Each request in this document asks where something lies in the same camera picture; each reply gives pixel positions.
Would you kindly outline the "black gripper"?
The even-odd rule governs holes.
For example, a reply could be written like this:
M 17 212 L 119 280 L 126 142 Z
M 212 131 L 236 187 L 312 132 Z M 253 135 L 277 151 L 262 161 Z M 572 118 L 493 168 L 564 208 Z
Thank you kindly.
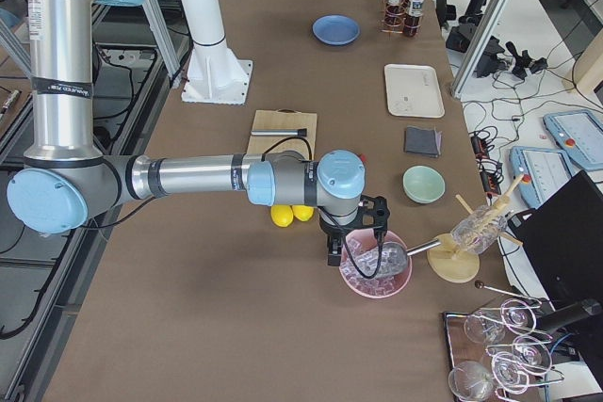
M 372 198 L 361 195 L 359 204 L 353 210 L 350 220 L 336 217 L 321 206 L 318 210 L 320 228 L 327 236 L 327 265 L 340 266 L 345 239 L 353 231 L 369 230 L 376 239 L 378 247 L 383 246 L 389 219 L 387 201 L 384 197 Z

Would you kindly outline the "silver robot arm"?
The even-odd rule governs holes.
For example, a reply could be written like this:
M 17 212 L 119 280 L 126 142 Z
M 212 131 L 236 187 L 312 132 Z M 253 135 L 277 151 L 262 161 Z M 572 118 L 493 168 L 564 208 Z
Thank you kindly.
M 371 229 L 383 242 L 386 201 L 364 194 L 365 168 L 351 152 L 318 161 L 295 152 L 152 159 L 95 146 L 91 8 L 144 2 L 27 0 L 34 141 L 8 183 L 14 215 L 35 231 L 63 233 L 129 201 L 234 190 L 254 204 L 317 207 L 330 265 L 352 231 Z

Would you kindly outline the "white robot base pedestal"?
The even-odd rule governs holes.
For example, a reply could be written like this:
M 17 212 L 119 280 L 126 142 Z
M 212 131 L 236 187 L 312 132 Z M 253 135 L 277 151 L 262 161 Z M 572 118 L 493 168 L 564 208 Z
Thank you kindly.
M 253 63 L 228 47 L 219 0 L 181 0 L 193 50 L 182 100 L 188 103 L 244 105 Z

